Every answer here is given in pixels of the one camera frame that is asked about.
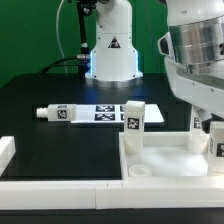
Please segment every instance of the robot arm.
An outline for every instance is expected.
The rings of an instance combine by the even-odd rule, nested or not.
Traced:
[[[169,32],[159,40],[159,49],[166,55],[171,89],[178,98],[224,118],[223,0],[166,2]]]

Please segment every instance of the white divider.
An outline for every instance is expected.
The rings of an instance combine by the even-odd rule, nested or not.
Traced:
[[[0,176],[15,154],[14,137],[2,137],[0,139]]]

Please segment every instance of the white plastic container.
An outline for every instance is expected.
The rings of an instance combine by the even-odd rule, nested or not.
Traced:
[[[224,176],[224,122],[211,122],[208,175]]]
[[[37,109],[38,118],[47,118],[48,121],[72,121],[75,120],[75,104],[50,104],[48,108]]]
[[[124,113],[124,143],[128,154],[143,150],[145,102],[128,101]]]

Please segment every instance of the blue light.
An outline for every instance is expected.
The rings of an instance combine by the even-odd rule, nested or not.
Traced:
[[[138,51],[136,51],[136,75],[138,75]]]
[[[90,52],[90,75],[93,75],[93,51]]]

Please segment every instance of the metal cylinder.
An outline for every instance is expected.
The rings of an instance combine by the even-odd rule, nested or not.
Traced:
[[[206,65],[224,59],[224,17],[169,29],[177,63]]]

